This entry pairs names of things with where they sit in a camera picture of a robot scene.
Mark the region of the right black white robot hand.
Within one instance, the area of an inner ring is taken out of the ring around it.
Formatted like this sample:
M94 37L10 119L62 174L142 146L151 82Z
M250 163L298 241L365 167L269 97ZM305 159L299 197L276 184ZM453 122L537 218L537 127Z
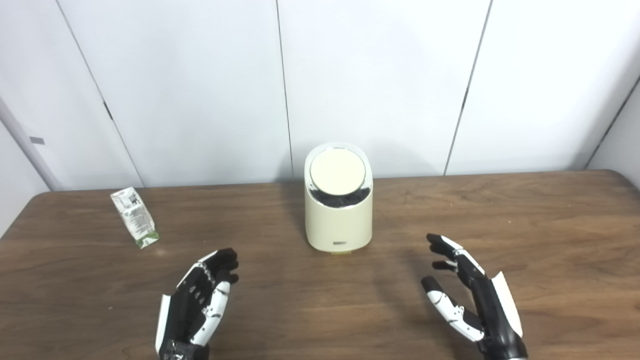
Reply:
M503 272L490 278L461 244L445 235L426 234L426 240L432 253L446 257L432 262L432 268L454 272L477 310L460 305L434 276L425 276L423 291L446 323L476 344L485 360L527 360L521 317Z

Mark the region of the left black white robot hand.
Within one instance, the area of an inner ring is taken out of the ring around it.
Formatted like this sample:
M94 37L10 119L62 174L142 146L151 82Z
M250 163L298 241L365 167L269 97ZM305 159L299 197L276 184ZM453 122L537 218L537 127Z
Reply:
M210 341L226 312L232 285L239 280L233 248L197 260L172 295L163 294L154 347L160 360L208 360Z

